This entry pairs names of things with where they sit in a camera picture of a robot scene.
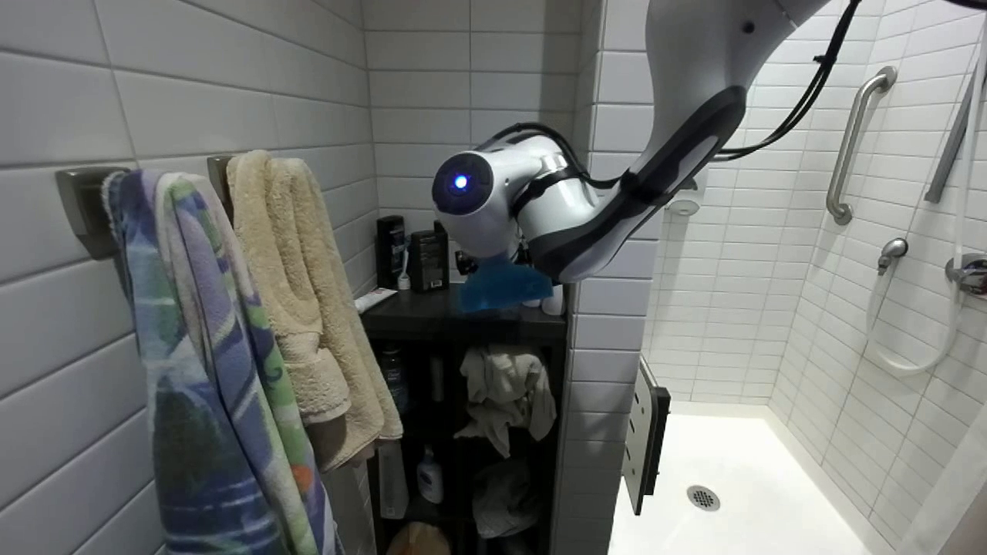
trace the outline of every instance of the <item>striped towel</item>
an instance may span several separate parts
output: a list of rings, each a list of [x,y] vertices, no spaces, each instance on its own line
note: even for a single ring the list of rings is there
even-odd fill
[[[199,177],[104,185],[133,301],[169,552],[332,555],[292,386],[242,245]]]

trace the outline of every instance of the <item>shower head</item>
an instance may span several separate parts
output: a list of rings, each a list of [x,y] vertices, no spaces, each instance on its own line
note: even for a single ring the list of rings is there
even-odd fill
[[[987,11],[987,0],[951,0],[951,3],[958,3],[958,6],[967,6],[967,11]]]

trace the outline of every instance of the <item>grab bar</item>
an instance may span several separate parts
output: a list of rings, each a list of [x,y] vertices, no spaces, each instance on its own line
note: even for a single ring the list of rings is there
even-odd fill
[[[844,177],[850,170],[850,159],[862,138],[862,126],[865,126],[865,113],[868,113],[868,101],[873,94],[888,94],[898,80],[898,72],[888,64],[881,72],[877,72],[870,80],[865,80],[865,86],[855,95],[855,108],[839,145],[839,159],[835,159],[835,170],[833,170],[833,183],[826,193],[826,211],[833,215],[835,226],[848,226],[855,219],[855,211],[848,204],[843,204],[843,187],[844,187]]]

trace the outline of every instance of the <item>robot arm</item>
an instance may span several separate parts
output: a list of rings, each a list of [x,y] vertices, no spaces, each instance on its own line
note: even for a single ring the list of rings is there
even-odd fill
[[[437,170],[431,201],[442,222],[478,260],[511,256],[521,242],[545,277],[587,277],[721,152],[757,72],[822,3],[651,0],[654,130],[645,156],[600,187],[565,138],[514,126]]]

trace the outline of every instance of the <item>black cable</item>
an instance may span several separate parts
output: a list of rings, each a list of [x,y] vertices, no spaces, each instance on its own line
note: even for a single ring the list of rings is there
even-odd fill
[[[720,147],[720,156],[713,160],[740,160],[740,159],[748,159],[775,141],[780,141],[782,137],[789,137],[803,122],[805,113],[814,108],[814,101],[819,98],[819,94],[826,89],[831,84],[831,73],[835,67],[835,60],[843,54],[843,42],[844,42],[844,35],[850,31],[850,21],[858,15],[858,6],[862,0],[850,0],[843,15],[839,15],[839,25],[833,31],[833,41],[826,47],[822,57],[818,57],[814,63],[819,64],[810,76],[810,84],[805,86],[803,98],[796,101],[796,108],[782,119],[782,123],[763,141],[757,145],[743,145],[743,147]]]
[[[506,126],[502,132],[490,137],[487,141],[478,145],[478,152],[490,147],[493,141],[506,138],[506,137],[517,137],[517,132],[529,132],[529,137],[549,137],[562,159],[569,160],[571,168],[571,177],[582,179],[587,185],[593,187],[613,187],[621,179],[596,179],[582,160],[577,159],[577,147],[562,137],[554,132],[551,126],[545,123],[514,123],[514,126]]]

